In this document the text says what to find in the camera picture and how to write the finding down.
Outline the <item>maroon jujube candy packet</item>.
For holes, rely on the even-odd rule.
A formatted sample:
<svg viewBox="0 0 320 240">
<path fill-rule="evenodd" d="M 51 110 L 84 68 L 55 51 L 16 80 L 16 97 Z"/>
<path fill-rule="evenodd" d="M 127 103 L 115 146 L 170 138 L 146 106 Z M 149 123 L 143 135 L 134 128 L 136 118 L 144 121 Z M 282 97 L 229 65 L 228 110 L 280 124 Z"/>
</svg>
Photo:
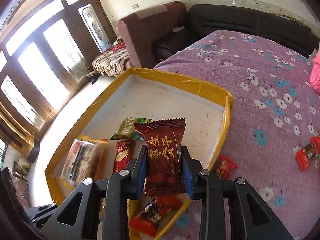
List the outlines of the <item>maroon jujube candy packet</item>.
<svg viewBox="0 0 320 240">
<path fill-rule="evenodd" d="M 143 194 L 149 197 L 163 197 L 185 193 L 180 165 L 185 119 L 158 120 L 148 124 L 134 123 L 134 126 L 148 147 Z"/>
</svg>

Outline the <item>red black candy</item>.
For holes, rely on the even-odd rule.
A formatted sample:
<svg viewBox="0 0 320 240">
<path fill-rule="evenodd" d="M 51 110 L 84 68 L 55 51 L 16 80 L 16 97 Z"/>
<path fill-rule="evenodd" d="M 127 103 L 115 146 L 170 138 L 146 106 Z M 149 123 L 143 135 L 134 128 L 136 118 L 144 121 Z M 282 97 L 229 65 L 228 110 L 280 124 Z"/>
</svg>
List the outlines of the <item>red black candy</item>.
<svg viewBox="0 0 320 240">
<path fill-rule="evenodd" d="M 301 171 L 305 171 L 310 161 L 319 156 L 319 136 L 314 136 L 309 140 L 309 143 L 295 154 L 297 163 Z"/>
<path fill-rule="evenodd" d="M 171 211 L 182 206 L 182 201 L 176 195 L 155 197 L 135 217 L 129 221 L 129 227 L 155 237 L 161 220 Z"/>
</svg>

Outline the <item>white red snack sachet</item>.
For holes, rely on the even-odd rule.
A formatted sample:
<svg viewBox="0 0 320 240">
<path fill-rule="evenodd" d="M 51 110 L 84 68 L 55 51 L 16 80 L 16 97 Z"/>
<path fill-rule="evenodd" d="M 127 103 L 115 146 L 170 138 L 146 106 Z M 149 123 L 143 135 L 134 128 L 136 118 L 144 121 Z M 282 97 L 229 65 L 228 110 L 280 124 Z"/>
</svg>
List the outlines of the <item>white red snack sachet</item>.
<svg viewBox="0 0 320 240">
<path fill-rule="evenodd" d="M 106 151 L 107 140 L 76 138 L 67 154 L 60 175 L 62 182 L 75 188 L 83 179 L 94 178 L 100 157 Z"/>
</svg>

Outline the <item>green snack packet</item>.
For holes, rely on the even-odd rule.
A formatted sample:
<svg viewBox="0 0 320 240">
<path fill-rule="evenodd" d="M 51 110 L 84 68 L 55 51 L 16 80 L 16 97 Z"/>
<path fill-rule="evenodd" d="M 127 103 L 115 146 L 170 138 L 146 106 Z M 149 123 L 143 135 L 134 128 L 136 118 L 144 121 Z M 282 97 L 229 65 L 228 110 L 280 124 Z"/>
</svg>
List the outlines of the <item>green snack packet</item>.
<svg viewBox="0 0 320 240">
<path fill-rule="evenodd" d="M 141 135 L 135 130 L 135 123 L 148 124 L 152 122 L 149 118 L 133 118 L 127 117 L 120 124 L 116 132 L 109 138 L 110 140 L 131 139 L 131 140 L 143 140 Z"/>
</svg>

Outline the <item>wooden door with glass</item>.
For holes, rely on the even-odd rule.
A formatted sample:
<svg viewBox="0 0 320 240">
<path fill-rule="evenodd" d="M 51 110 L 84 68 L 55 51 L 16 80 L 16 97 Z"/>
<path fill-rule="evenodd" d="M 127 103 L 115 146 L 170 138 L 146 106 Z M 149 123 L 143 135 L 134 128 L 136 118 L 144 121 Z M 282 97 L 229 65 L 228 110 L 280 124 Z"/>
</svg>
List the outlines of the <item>wooden door with glass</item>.
<svg viewBox="0 0 320 240">
<path fill-rule="evenodd" d="M 1 126 L 41 139 L 116 35 L 100 0 L 45 0 L 1 43 Z"/>
</svg>

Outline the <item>floral blanket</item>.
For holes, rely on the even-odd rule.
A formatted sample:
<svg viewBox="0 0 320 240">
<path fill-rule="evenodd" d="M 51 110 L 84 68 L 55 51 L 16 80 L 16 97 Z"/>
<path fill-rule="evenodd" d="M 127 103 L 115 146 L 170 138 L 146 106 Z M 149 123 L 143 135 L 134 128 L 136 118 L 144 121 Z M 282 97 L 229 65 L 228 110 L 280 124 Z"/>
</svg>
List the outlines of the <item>floral blanket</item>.
<svg viewBox="0 0 320 240">
<path fill-rule="evenodd" d="M 93 60 L 92 67 L 92 74 L 109 77 L 119 77 L 127 69 L 132 68 L 133 64 L 124 40 L 121 37 L 117 38 L 111 48 Z"/>
</svg>

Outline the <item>pink sleeved water bottle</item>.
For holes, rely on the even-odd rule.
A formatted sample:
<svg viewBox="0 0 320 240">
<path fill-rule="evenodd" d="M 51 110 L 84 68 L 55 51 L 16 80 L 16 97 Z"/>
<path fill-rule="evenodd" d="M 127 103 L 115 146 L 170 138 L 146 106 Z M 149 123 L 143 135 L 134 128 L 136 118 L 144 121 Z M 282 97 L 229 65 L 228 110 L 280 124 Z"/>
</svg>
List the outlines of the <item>pink sleeved water bottle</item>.
<svg viewBox="0 0 320 240">
<path fill-rule="evenodd" d="M 320 53 L 317 51 L 313 58 L 313 67 L 310 74 L 311 87 L 320 94 Z"/>
</svg>

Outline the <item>purple floral tablecloth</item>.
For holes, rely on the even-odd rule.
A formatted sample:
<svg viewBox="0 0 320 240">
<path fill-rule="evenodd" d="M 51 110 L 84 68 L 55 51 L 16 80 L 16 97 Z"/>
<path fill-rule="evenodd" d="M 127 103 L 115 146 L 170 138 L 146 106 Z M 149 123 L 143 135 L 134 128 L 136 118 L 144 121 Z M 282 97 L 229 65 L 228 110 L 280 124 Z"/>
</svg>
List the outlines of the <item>purple floral tablecloth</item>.
<svg viewBox="0 0 320 240">
<path fill-rule="evenodd" d="M 271 40 L 215 31 L 157 68 L 196 77 L 228 90 L 234 99 L 221 153 L 238 168 L 294 239 L 319 219 L 319 158 L 302 171 L 296 152 L 319 135 L 319 94 L 310 86 L 311 62 Z"/>
</svg>

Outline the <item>black leather sofa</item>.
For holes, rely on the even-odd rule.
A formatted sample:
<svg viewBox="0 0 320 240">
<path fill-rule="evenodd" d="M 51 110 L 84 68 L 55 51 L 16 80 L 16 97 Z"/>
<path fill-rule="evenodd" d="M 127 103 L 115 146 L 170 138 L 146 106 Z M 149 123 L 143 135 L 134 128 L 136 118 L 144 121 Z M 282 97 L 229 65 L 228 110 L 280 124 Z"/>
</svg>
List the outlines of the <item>black leather sofa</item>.
<svg viewBox="0 0 320 240">
<path fill-rule="evenodd" d="M 186 13 L 178 32 L 153 42 L 151 51 L 157 62 L 217 30 L 237 31 L 275 41 L 309 56 L 318 47 L 319 37 L 309 27 L 266 12 L 225 5 L 196 4 Z"/>
</svg>

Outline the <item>dark red candy packet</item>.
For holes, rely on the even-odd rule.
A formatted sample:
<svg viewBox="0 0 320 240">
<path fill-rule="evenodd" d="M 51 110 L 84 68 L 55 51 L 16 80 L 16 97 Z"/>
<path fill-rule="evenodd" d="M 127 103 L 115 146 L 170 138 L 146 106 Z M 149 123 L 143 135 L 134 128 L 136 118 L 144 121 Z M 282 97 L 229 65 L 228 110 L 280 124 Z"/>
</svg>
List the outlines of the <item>dark red candy packet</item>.
<svg viewBox="0 0 320 240">
<path fill-rule="evenodd" d="M 135 141 L 126 139 L 116 143 L 117 153 L 114 160 L 113 173 L 119 172 L 127 167 L 132 158 Z"/>
</svg>

